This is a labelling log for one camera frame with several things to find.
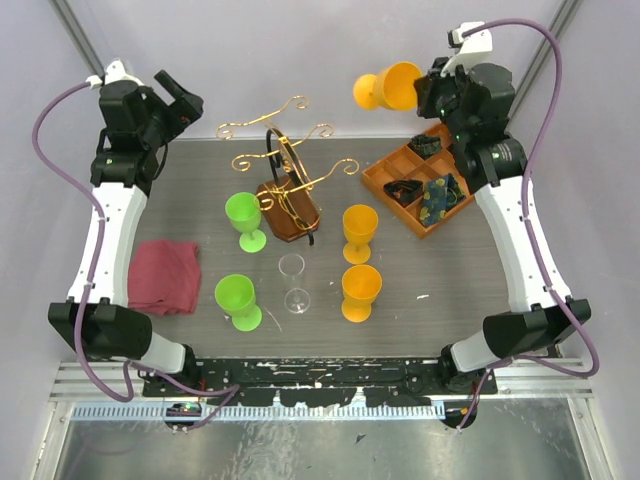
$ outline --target wooden box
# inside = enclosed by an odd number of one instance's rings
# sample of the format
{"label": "wooden box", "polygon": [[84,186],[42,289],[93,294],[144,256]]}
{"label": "wooden box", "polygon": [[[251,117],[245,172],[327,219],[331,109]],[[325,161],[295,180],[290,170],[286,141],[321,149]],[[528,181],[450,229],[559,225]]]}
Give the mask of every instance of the wooden box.
{"label": "wooden box", "polygon": [[[439,123],[424,133],[431,136],[439,136],[442,150],[428,159],[423,160],[417,153],[411,150],[408,145],[404,145],[364,170],[360,177],[362,183],[364,183],[376,197],[382,200],[385,205],[420,238],[424,238],[430,233],[435,232],[474,201],[473,196],[469,194],[467,183],[458,170],[456,170],[453,155],[447,150],[451,145],[451,137],[447,127]],[[420,180],[426,184],[429,180],[441,177],[447,173],[454,175],[467,198],[449,210],[444,219],[430,227],[425,227],[420,223],[419,213],[422,208],[422,197],[415,200],[408,207],[402,207],[397,201],[384,192],[384,184],[394,180]]]}

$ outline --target metal post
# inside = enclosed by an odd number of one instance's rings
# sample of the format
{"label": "metal post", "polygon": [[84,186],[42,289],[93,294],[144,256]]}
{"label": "metal post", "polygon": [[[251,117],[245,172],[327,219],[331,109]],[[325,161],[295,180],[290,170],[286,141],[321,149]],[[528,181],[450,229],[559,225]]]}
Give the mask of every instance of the metal post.
{"label": "metal post", "polygon": [[[551,33],[553,33],[556,38],[560,39],[581,5],[582,0],[562,1],[562,4],[558,8],[558,11],[554,16],[551,25],[549,26],[549,30],[551,30]],[[542,73],[542,68],[549,59],[550,54],[551,45],[549,45],[549,42],[543,39],[542,42],[540,42],[538,50],[536,51],[533,60],[529,64],[527,71],[522,77],[520,85],[518,85],[516,96],[513,100],[513,105],[511,106],[512,118],[515,117],[515,115],[518,113],[518,110],[522,106],[522,102],[533,87],[534,82],[536,81],[540,73]]]}
{"label": "metal post", "polygon": [[91,73],[94,75],[102,75],[104,73],[105,63],[100,60],[89,37],[87,37],[75,13],[73,13],[69,2],[67,0],[49,0],[49,3],[58,15],[69,38],[78,49],[78,53],[80,53],[80,56],[87,64]]}

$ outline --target blue floral cloth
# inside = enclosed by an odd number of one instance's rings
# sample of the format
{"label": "blue floral cloth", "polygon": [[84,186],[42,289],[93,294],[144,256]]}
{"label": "blue floral cloth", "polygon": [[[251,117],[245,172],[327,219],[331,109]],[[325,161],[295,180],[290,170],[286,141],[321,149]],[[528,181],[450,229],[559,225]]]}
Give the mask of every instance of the blue floral cloth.
{"label": "blue floral cloth", "polygon": [[424,186],[420,222],[425,227],[438,223],[465,198],[467,197],[451,173],[428,181]]}

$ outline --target scratch on table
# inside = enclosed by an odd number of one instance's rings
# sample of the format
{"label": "scratch on table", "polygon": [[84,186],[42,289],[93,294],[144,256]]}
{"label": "scratch on table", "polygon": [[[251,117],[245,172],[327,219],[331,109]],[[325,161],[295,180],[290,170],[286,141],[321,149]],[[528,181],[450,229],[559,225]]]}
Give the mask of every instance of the scratch on table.
{"label": "scratch on table", "polygon": [[278,326],[278,330],[280,330],[280,333],[282,333],[282,327],[278,323],[278,320],[276,320],[276,317],[273,316],[273,313],[271,313],[267,307],[262,307],[262,308],[264,308],[265,311],[269,314],[269,316],[273,318],[273,321],[276,322],[276,325]]}

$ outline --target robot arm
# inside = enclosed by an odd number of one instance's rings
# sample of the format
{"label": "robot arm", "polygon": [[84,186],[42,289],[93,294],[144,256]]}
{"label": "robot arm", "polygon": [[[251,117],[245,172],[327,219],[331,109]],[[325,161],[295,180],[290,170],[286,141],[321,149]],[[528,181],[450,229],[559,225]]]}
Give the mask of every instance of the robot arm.
{"label": "robot arm", "polygon": [[[100,109],[106,122],[91,165],[92,193],[104,209],[106,223],[82,326],[83,348],[92,358],[132,359],[193,384],[197,381],[193,351],[153,332],[146,315],[127,308],[127,276],[138,221],[160,168],[157,150],[202,116],[203,102],[164,71],[155,78],[174,97],[171,105],[128,74],[122,62],[114,61],[105,72],[104,81],[95,76],[88,79],[92,87],[100,87]],[[77,302],[85,287],[99,220],[94,209],[67,301],[49,307],[49,322],[71,348]]]}
{"label": "robot arm", "polygon": [[[451,58],[436,58],[414,83],[418,116],[439,118],[453,138],[456,168],[475,195],[500,254],[509,290],[510,312],[486,317],[482,330],[445,347],[440,358],[444,383],[498,360],[555,345],[574,331],[555,303],[529,246],[522,218],[521,189],[527,162],[522,145],[506,131],[515,96],[511,72],[481,63],[491,51],[491,34],[463,37],[482,22],[465,23],[449,33]],[[538,239],[554,290],[580,323],[591,316],[587,300],[574,300],[553,261],[529,188],[529,220]]]}

